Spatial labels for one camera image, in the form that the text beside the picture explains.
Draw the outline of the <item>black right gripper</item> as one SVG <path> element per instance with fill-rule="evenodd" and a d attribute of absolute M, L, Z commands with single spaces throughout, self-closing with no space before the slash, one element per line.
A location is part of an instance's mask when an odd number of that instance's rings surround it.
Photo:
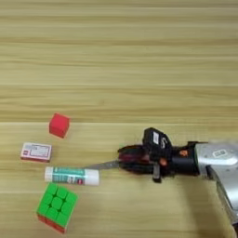
<path fill-rule="evenodd" d="M 196 141 L 189 141 L 185 146 L 172 147 L 167 154 L 156 158 L 151 155 L 151 164 L 120 163 L 119 166 L 135 174 L 152 174 L 152 180 L 161 183 L 163 177 L 173 177 L 177 174 L 198 176 L 200 174 L 196 158 Z M 144 148 L 142 145 L 128 145 L 118 150 L 121 155 L 142 156 Z"/>

